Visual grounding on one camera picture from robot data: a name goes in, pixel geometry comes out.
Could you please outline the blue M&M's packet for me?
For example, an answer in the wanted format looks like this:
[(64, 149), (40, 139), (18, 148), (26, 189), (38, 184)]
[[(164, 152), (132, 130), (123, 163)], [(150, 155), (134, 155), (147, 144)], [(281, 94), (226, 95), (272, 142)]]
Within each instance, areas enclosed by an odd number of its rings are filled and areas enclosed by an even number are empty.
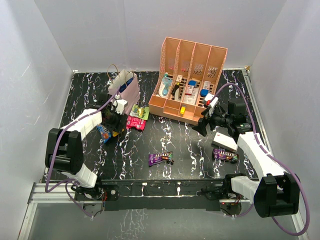
[(98, 124), (96, 126), (96, 128), (100, 133), (102, 142), (104, 144), (107, 143), (108, 140), (112, 137), (112, 134), (110, 133), (110, 131), (105, 126), (103, 126), (102, 124)]

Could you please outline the green candy packet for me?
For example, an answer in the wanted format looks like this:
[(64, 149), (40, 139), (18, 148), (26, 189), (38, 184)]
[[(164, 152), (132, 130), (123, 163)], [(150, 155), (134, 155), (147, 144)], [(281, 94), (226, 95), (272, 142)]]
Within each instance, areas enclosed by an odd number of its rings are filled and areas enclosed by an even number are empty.
[(139, 118), (141, 120), (147, 121), (149, 118), (149, 113), (150, 113), (150, 108), (148, 106), (139, 107), (137, 104), (134, 104), (129, 115), (131, 117), (135, 117), (135, 118)]

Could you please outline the pale pink paper bag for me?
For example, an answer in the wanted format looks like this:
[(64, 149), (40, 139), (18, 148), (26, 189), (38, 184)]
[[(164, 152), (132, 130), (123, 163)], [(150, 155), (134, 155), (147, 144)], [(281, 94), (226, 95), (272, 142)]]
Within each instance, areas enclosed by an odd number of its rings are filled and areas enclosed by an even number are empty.
[[(116, 69), (116, 75), (112, 78), (109, 73), (107, 76), (109, 78), (108, 81), (108, 93), (110, 95), (118, 94), (122, 99), (127, 101), (127, 105), (125, 107), (125, 114), (129, 115), (134, 104), (137, 104), (140, 99), (140, 87), (138, 83), (137, 74), (133, 71), (127, 71), (125, 69), (119, 71), (115, 64), (111, 64), (108, 67), (108, 70), (111, 66), (114, 66)], [(133, 81), (128, 85), (128, 87), (123, 91), (119, 92), (121, 85), (123, 85), (130, 78), (133, 78)]]

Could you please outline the blue Burts chips bag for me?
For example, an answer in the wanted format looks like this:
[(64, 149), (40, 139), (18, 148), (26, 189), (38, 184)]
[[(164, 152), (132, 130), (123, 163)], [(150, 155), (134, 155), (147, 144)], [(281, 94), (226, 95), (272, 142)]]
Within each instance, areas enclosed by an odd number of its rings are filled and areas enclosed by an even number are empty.
[(119, 92), (122, 93), (128, 86), (129, 84), (134, 80), (134, 78), (130, 78), (129, 80), (127, 80), (123, 85), (120, 86), (119, 88)]

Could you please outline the purple M&M's packet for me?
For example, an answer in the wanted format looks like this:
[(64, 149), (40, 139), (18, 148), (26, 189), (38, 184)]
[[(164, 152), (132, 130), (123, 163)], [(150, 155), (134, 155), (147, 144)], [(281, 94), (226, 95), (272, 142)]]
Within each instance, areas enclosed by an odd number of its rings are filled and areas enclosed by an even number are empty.
[(159, 163), (167, 163), (167, 164), (173, 164), (173, 152), (164, 152), (164, 153), (153, 153), (148, 155), (148, 166), (154, 166)]
[(235, 164), (239, 160), (239, 155), (226, 151), (224, 149), (214, 148), (212, 151), (212, 156), (215, 160), (229, 162)]

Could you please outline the yellow M&M's packet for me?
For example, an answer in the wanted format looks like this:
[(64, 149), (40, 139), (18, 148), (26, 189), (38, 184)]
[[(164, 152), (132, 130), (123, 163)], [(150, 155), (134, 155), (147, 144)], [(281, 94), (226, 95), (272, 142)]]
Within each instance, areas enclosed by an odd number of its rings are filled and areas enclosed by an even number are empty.
[(119, 134), (120, 134), (119, 132), (115, 132), (115, 131), (112, 132), (112, 136), (113, 136), (113, 137), (116, 137), (116, 136), (119, 135)]

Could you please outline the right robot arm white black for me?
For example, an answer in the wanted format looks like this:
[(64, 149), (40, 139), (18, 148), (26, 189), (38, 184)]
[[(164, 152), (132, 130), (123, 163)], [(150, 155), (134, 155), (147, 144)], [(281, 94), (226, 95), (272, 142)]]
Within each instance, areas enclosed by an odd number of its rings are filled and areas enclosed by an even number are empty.
[(298, 212), (300, 188), (298, 177), (288, 173), (277, 164), (265, 150), (260, 135), (248, 121), (246, 104), (238, 99), (228, 101), (227, 110), (219, 106), (218, 98), (208, 94), (203, 100), (202, 118), (193, 129), (202, 136), (207, 135), (207, 126), (226, 128), (230, 137), (250, 160), (258, 180), (249, 179), (242, 173), (228, 174), (224, 178), (223, 194), (233, 199), (241, 195), (254, 204), (262, 218), (294, 215)]

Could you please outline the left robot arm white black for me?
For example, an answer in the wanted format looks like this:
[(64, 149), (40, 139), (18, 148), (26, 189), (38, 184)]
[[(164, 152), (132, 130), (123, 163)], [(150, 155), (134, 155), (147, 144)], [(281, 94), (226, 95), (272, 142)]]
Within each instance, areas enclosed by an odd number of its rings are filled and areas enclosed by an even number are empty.
[(85, 165), (83, 140), (96, 127), (121, 132), (126, 124), (128, 101), (118, 93), (103, 93), (72, 122), (62, 128), (52, 128), (48, 133), (45, 166), (47, 181), (53, 171), (66, 176), (63, 183), (71, 183), (73, 190), (87, 198), (97, 200), (103, 195), (98, 176)]

